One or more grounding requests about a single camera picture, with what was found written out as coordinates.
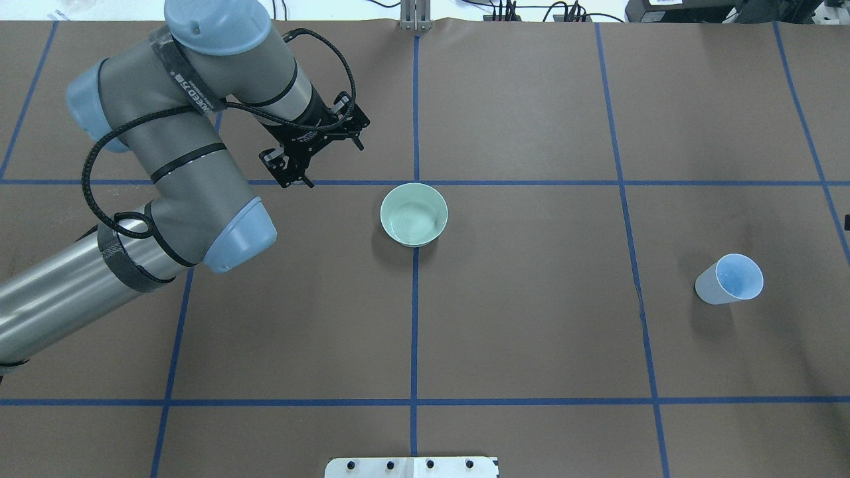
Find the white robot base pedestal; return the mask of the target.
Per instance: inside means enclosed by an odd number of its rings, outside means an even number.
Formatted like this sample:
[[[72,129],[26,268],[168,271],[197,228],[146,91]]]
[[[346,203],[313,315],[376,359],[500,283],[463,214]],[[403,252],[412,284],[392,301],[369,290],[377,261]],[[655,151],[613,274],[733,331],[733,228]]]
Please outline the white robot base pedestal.
[[[499,477],[496,457],[338,457],[325,477]]]

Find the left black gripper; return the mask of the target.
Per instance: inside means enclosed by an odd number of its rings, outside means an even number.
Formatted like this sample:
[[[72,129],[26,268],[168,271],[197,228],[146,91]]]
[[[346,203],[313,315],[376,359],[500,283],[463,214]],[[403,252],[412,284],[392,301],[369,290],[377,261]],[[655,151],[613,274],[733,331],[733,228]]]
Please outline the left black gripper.
[[[338,94],[332,107],[323,105],[319,100],[313,101],[297,120],[312,127],[331,126],[338,121],[340,124],[321,132],[291,126],[268,126],[268,133],[279,146],[259,152],[259,160],[281,188],[288,188],[294,183],[315,188],[315,183],[306,175],[311,158],[336,140],[350,139],[359,151],[364,151],[365,146],[359,137],[371,124],[371,119],[349,93]]]

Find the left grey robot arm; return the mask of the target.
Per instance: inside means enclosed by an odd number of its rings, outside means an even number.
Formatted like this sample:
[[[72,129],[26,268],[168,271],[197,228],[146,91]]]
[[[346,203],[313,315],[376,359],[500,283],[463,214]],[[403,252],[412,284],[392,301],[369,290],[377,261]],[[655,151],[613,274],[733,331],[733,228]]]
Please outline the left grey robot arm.
[[[363,148],[370,121],[349,91],[327,105],[258,1],[167,1],[163,25],[81,73],[66,90],[93,145],[81,172],[96,224],[2,284],[2,375],[197,264],[221,274],[278,236],[236,164],[216,113],[249,113],[276,140],[259,153],[280,187],[304,183],[337,140]]]

